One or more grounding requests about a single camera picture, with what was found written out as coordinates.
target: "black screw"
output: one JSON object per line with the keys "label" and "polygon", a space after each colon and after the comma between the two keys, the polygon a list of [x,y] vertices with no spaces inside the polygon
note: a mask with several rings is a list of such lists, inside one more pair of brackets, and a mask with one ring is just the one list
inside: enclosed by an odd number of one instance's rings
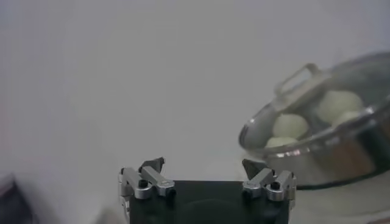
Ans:
{"label": "black screw", "polygon": [[147,187],[147,185],[148,185],[147,180],[142,179],[142,180],[140,180],[140,181],[138,182],[138,187],[139,187],[139,188],[145,188],[145,187]]}
{"label": "black screw", "polygon": [[271,189],[272,190],[279,190],[280,189],[280,183],[279,182],[272,182],[271,183]]}
{"label": "black screw", "polygon": [[166,191],[166,198],[168,200],[172,200],[175,196],[176,196],[176,190],[175,189],[170,188],[170,189],[168,189]]}
{"label": "black screw", "polygon": [[252,193],[250,191],[243,191],[242,195],[244,201],[250,201],[252,199]]}

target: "white backdrop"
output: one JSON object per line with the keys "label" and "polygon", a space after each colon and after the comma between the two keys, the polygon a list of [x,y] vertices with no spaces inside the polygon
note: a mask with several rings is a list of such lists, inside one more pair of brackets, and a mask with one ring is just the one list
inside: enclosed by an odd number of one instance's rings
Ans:
{"label": "white backdrop", "polygon": [[275,83],[390,46],[388,1],[3,0],[0,170],[42,223],[88,223],[116,174],[234,180]]}

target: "metal clamp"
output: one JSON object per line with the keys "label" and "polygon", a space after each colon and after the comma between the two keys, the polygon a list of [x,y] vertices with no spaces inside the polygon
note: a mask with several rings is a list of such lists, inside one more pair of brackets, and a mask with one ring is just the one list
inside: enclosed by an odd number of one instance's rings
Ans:
{"label": "metal clamp", "polygon": [[260,197],[261,189],[274,180],[274,171],[268,168],[262,169],[251,180],[243,182],[243,195],[247,199]]}
{"label": "metal clamp", "polygon": [[130,221],[130,196],[131,195],[131,187],[128,185],[122,185],[122,171],[118,174],[118,195],[119,202],[123,207],[123,211],[126,217],[127,222]]}
{"label": "metal clamp", "polygon": [[172,197],[176,194],[175,182],[165,179],[151,166],[142,167],[141,176],[156,187],[159,196]]}
{"label": "metal clamp", "polygon": [[123,168],[121,174],[121,196],[130,196],[134,193],[134,197],[137,199],[151,197],[152,185],[147,180],[142,179],[133,168]]}
{"label": "metal clamp", "polygon": [[295,205],[297,178],[290,171],[282,171],[274,182],[266,186],[267,197],[271,201],[289,200],[290,207]]}

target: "white dough ball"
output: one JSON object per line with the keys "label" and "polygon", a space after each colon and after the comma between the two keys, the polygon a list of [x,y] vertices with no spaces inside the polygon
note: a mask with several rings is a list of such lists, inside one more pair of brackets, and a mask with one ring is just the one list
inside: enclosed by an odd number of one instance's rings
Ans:
{"label": "white dough ball", "polygon": [[272,132],[275,137],[299,138],[309,129],[306,120],[296,114],[282,114],[274,124]]}
{"label": "white dough ball", "polygon": [[342,123],[346,122],[346,121],[349,121],[353,118],[356,118],[360,115],[359,112],[357,111],[347,111],[345,113],[343,113],[340,117],[338,117],[336,120],[334,120],[331,125],[333,127],[335,126],[339,126],[341,125]]}
{"label": "white dough ball", "polygon": [[328,91],[318,106],[317,115],[324,122],[332,124],[343,113],[361,109],[363,109],[363,101],[355,93]]}
{"label": "white dough ball", "polygon": [[298,142],[298,141],[296,139],[294,139],[294,138],[289,138],[289,137],[279,137],[279,138],[276,138],[276,137],[273,137],[273,138],[270,138],[268,140],[266,148],[273,148],[273,147],[288,145],[288,144],[292,144],[292,143],[295,143],[295,142]]}

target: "stainless steel pot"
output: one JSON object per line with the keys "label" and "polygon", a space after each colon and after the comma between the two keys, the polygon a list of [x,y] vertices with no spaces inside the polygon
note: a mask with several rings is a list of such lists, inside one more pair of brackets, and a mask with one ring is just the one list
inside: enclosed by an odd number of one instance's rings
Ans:
{"label": "stainless steel pot", "polygon": [[[314,64],[307,68],[313,77],[324,75],[321,84],[304,95],[297,91],[302,85],[281,93],[282,86],[291,78],[278,85],[276,101],[261,109],[241,130],[241,147],[275,170],[293,171],[299,189],[340,186],[389,170],[390,53],[368,55],[324,71],[318,71]],[[329,127],[313,116],[313,110],[329,89],[357,93],[365,104],[361,116],[337,127]],[[275,102],[301,95],[282,110],[275,107]],[[265,148],[281,113],[303,116],[310,124],[310,134],[295,144]]]}

